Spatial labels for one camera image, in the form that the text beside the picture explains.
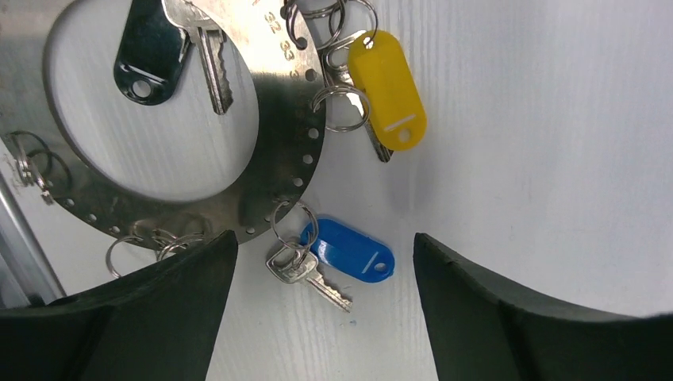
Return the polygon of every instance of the circular metal plate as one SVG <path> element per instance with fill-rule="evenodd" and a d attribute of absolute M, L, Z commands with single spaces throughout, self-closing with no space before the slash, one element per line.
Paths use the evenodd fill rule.
<path fill-rule="evenodd" d="M 308 41 L 308 48 L 298 50 L 287 37 L 280 16 L 283 0 L 193 1 L 238 48 L 252 74 L 260 109 L 255 151 L 243 174 L 221 193 L 196 202 L 165 202 L 119 187 L 68 136 L 52 101 L 45 66 L 50 31 L 72 3 L 5 0 L 0 5 L 0 133 L 3 139 L 17 130 L 35 133 L 63 159 L 59 162 L 66 170 L 54 164 L 43 173 L 61 206 L 117 238 L 152 238 L 162 229 L 178 237 L 204 233 L 209 241 L 233 230 L 245 242 L 269 229 L 268 217 L 278 202 L 299 200 L 322 149 L 325 111 L 312 112 L 310 100 L 324 81 L 301 16 L 296 33 Z M 312 159 L 305 162 L 307 155 Z M 154 242 L 144 239 L 139 244 L 157 248 Z"/>

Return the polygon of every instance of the blue key tag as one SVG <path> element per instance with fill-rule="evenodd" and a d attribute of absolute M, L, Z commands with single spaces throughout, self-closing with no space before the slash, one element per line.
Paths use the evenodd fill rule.
<path fill-rule="evenodd" d="M 370 237 L 329 218 L 318 218 L 318 237 L 311 246 L 323 264 L 367 283 L 388 279 L 395 269 L 393 252 Z M 309 241 L 313 226 L 302 232 L 301 244 Z"/>

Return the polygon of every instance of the wood grain surface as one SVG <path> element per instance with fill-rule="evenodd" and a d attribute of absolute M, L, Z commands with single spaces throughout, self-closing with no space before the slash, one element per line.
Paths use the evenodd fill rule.
<path fill-rule="evenodd" d="M 638 316 L 671 310 L 670 2 L 374 3 L 406 51 L 428 134 L 388 164 L 364 130 L 328 134 L 305 200 L 388 244 L 395 275 L 370 285 L 326 269 L 353 297 L 343 314 L 267 271 L 273 234 L 243 245 L 208 379 L 435 380 L 413 275 L 416 232 L 569 302 Z M 68 128 L 129 188 L 180 199 L 225 187 L 254 141 L 233 127 L 254 130 L 254 107 L 235 98 L 229 119 L 210 115 L 195 55 L 169 103 L 126 101 L 110 84 L 128 5 L 86 0 L 61 25 L 50 72 Z M 348 16 L 347 31 L 371 27 L 361 6 Z M 326 35 L 324 25 L 315 31 Z M 228 52 L 230 80 L 243 75 L 234 97 L 254 98 Z M 2 172 L 13 175 L 10 163 Z M 69 293 L 110 280 L 112 238 L 45 206 L 36 189 L 16 195 Z M 297 212 L 283 229 L 303 223 Z M 151 263 L 138 248 L 114 258 L 127 272 Z"/>

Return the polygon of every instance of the plastic tag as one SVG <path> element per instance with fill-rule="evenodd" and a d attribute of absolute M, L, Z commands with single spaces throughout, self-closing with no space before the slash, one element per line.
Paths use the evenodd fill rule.
<path fill-rule="evenodd" d="M 370 237 L 329 218 L 318 218 L 318 237 L 311 252 L 337 270 L 367 283 L 390 278 L 395 269 L 393 252 Z M 313 226 L 302 232 L 301 244 L 309 241 Z"/>
<path fill-rule="evenodd" d="M 371 48 L 364 33 L 351 44 L 348 70 L 355 86 L 371 103 L 370 119 L 376 136 L 394 151 L 415 147 L 428 124 L 421 97 L 409 70 L 402 46 L 390 33 L 379 30 Z"/>

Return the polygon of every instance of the yellow key tag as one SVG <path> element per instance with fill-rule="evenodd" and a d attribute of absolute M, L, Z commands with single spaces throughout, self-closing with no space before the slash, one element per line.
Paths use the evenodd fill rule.
<path fill-rule="evenodd" d="M 415 147 L 425 135 L 428 119 L 418 96 L 402 46 L 390 33 L 364 33 L 351 44 L 348 70 L 353 83 L 371 103 L 370 119 L 381 143 L 394 151 Z"/>

